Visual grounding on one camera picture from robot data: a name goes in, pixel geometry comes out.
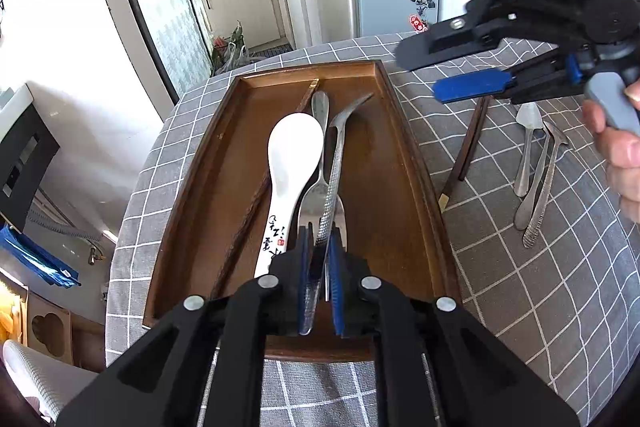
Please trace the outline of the person's right hand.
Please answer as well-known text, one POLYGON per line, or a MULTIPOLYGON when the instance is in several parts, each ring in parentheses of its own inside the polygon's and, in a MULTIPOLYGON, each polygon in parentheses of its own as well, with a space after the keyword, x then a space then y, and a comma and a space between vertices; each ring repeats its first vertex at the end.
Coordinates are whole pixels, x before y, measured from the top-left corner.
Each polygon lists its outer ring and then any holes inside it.
POLYGON ((620 195, 620 211, 634 223, 640 216, 640 141, 638 135, 608 127, 603 108, 582 103, 582 121, 606 161, 606 182, 620 195))

